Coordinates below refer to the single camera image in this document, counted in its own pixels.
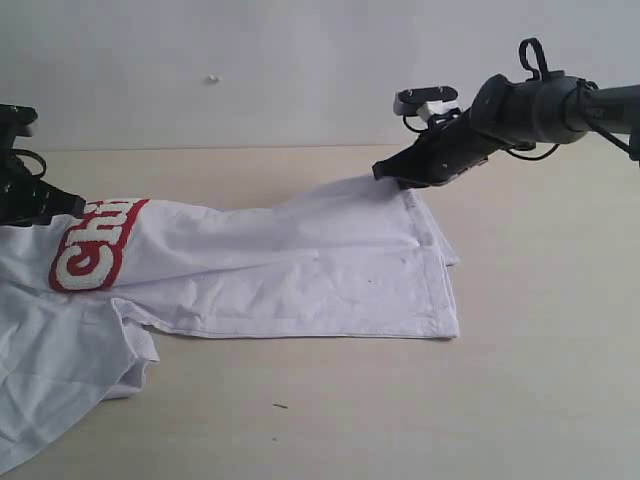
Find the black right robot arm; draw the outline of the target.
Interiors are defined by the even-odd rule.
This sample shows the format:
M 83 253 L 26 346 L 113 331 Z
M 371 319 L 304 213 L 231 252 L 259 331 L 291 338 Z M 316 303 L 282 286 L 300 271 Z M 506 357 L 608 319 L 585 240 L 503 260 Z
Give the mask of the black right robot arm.
M 491 77 L 471 106 L 461 110 L 451 87 L 397 93 L 394 112 L 426 126 L 415 142 L 372 167 L 375 179 L 403 189 L 445 185 L 504 151 L 528 160 L 540 143 L 553 149 L 594 132 L 639 159 L 639 88 L 600 89 L 594 83 L 553 73 L 544 80 L 513 83 Z

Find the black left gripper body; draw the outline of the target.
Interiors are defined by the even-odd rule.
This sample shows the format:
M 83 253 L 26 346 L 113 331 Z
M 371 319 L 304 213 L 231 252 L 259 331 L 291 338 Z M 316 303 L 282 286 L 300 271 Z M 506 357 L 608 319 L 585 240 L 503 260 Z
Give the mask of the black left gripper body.
M 41 214 L 36 187 L 47 171 L 44 158 L 14 147 L 17 137 L 31 137 L 38 119 L 33 107 L 1 105 L 1 224 L 32 224 Z

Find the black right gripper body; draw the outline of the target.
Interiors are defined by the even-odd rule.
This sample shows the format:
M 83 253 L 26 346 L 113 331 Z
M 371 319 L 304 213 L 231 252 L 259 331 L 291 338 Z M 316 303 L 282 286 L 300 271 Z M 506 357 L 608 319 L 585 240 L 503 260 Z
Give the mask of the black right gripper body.
M 420 140 L 419 181 L 427 186 L 451 182 L 505 146 L 473 129 L 467 113 L 423 134 Z

